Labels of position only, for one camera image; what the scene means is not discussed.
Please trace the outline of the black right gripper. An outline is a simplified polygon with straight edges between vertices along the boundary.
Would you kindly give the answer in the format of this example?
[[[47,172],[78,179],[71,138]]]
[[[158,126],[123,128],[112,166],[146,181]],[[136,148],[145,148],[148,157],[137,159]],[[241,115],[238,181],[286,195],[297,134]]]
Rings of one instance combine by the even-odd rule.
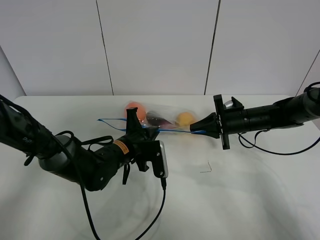
[[[195,135],[208,136],[214,139],[221,137],[222,149],[230,149],[229,135],[232,134],[232,129],[235,128],[239,132],[243,125],[241,113],[243,110],[224,109],[224,102],[221,94],[213,96],[215,112],[212,112],[202,120],[199,120],[190,125],[190,132]]]

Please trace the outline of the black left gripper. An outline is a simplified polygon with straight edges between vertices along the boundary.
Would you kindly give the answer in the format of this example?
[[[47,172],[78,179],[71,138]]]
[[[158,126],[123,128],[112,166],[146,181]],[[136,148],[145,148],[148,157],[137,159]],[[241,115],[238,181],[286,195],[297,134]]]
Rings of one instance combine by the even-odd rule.
[[[113,142],[119,157],[119,166],[128,171],[128,164],[137,164],[138,170],[146,172],[149,169],[147,162],[151,162],[151,142],[155,141],[160,131],[157,126],[142,127],[138,116],[138,108],[131,107],[126,110],[125,135]]]

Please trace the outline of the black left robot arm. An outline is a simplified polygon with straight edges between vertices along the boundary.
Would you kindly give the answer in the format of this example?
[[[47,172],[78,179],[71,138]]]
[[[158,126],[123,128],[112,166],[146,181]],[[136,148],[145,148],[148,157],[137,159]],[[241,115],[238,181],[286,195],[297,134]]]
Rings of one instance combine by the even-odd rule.
[[[53,135],[23,107],[0,98],[0,141],[24,152],[24,165],[38,158],[40,167],[68,181],[83,185],[90,192],[103,190],[118,169],[124,168],[123,183],[136,163],[141,172],[152,164],[157,178],[168,176],[164,146],[156,140],[156,127],[142,127],[137,108],[127,109],[125,135],[80,141],[70,131]]]

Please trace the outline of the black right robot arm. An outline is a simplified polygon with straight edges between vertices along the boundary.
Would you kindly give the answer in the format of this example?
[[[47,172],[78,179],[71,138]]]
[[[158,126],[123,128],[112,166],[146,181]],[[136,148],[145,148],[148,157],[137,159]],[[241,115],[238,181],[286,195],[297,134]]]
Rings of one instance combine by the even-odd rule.
[[[191,133],[221,138],[222,148],[230,149],[229,135],[241,138],[247,132],[267,132],[302,126],[320,118],[320,88],[314,82],[295,97],[288,97],[270,105],[245,108],[235,97],[223,102],[222,95],[213,97],[216,112],[190,125]]]

